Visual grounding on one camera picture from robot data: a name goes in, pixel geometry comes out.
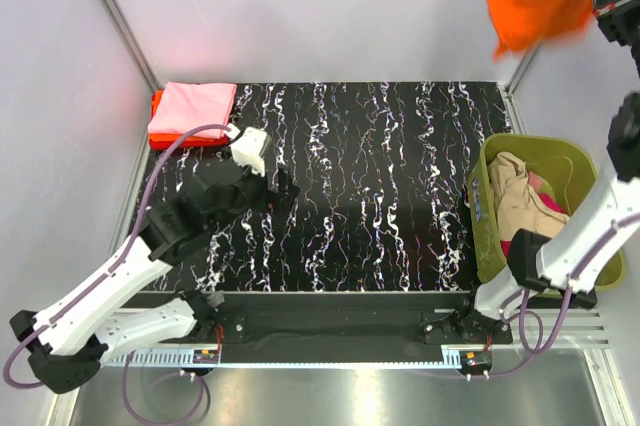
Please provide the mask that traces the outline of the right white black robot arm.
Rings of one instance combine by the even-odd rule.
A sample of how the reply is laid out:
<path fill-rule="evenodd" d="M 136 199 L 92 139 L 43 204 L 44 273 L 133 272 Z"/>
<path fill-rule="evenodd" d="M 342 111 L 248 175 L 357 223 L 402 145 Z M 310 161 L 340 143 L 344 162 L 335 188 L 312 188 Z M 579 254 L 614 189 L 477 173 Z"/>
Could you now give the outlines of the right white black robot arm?
<path fill-rule="evenodd" d="M 639 0 L 592 0 L 605 37 L 639 56 Z M 454 330 L 476 342 L 514 307 L 525 308 L 529 295 L 549 288 L 563 303 L 593 306 L 590 296 L 599 273 L 639 227 L 639 94 L 629 93 L 613 117 L 608 160 L 585 199 L 556 236 L 523 229 L 511 243 L 505 271 L 479 287 L 473 308 L 454 317 Z"/>

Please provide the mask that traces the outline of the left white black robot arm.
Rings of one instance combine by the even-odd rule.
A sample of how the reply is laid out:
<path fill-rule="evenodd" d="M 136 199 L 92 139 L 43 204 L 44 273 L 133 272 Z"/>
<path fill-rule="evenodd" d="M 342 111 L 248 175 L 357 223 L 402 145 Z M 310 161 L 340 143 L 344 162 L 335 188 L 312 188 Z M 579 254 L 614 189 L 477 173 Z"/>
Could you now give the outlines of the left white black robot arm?
<path fill-rule="evenodd" d="M 21 310 L 11 318 L 19 346 L 3 367 L 4 381 L 15 389 L 46 387 L 64 394 L 139 348 L 174 339 L 208 340 L 217 327 L 217 309 L 195 290 L 179 291 L 127 319 L 114 314 L 245 213 L 287 215 L 300 189 L 285 168 L 278 168 L 276 177 L 271 189 L 267 177 L 225 160 L 195 174 L 166 201 L 143 206 L 125 243 L 72 292 L 43 310 Z M 21 350 L 28 352 L 35 377 L 29 384 L 11 375 Z"/>

